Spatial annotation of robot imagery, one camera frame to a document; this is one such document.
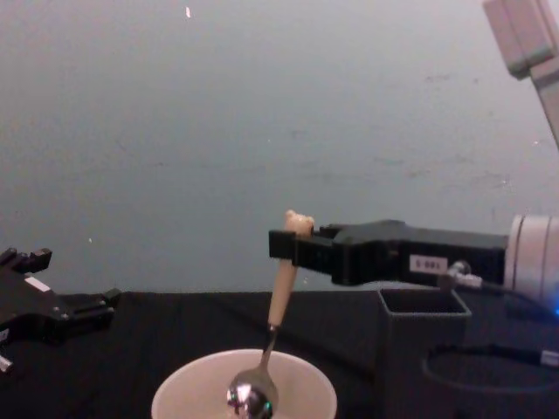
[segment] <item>spoon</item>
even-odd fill
[[[310,236],[314,219],[289,210],[286,212],[285,230],[301,236]],[[241,371],[233,378],[227,390],[227,404],[235,415],[245,419],[270,419],[278,409],[278,389],[268,373],[268,361],[278,336],[289,297],[297,276],[297,268],[289,260],[280,260],[273,286],[268,313],[266,345],[260,363],[252,369]]]

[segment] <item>gray wall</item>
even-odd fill
[[[268,290],[288,208],[499,233],[559,213],[480,1],[3,0],[0,57],[0,246],[52,248],[60,292]]]

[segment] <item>white bowl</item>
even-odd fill
[[[239,349],[205,356],[178,369],[159,387],[153,419],[233,419],[226,392],[240,371],[256,367],[261,350]],[[335,419],[337,397],[326,375],[289,354],[272,352],[270,376],[279,393],[274,419]]]

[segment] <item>black tablecloth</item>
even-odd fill
[[[72,303],[82,297],[66,298]],[[507,320],[497,298],[463,297],[474,314],[468,341],[559,347],[556,326]],[[0,376],[0,418],[149,419],[158,386],[182,365],[219,351],[261,346],[269,298],[256,292],[124,293],[106,331],[60,347],[15,342],[3,351],[15,369]],[[372,292],[296,292],[279,337],[278,350],[312,362],[332,381],[341,419],[372,417],[373,300]],[[512,364],[487,365],[475,373],[485,383],[534,379]],[[437,395],[425,400],[425,409],[434,402]],[[468,394],[461,411],[472,418],[527,417],[527,412],[555,418],[559,395],[526,401]]]

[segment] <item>white label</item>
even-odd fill
[[[8,339],[9,334],[10,334],[10,329],[5,329],[2,332],[0,332],[0,342],[4,342],[6,339]]]
[[[439,275],[448,271],[448,259],[410,255],[410,271]]]
[[[51,290],[51,288],[49,288],[48,285],[43,284],[41,281],[39,281],[38,279],[36,279],[34,277],[26,278],[25,282],[29,285],[34,286],[35,288],[37,288],[39,291],[42,291],[42,292],[47,292],[47,291]]]

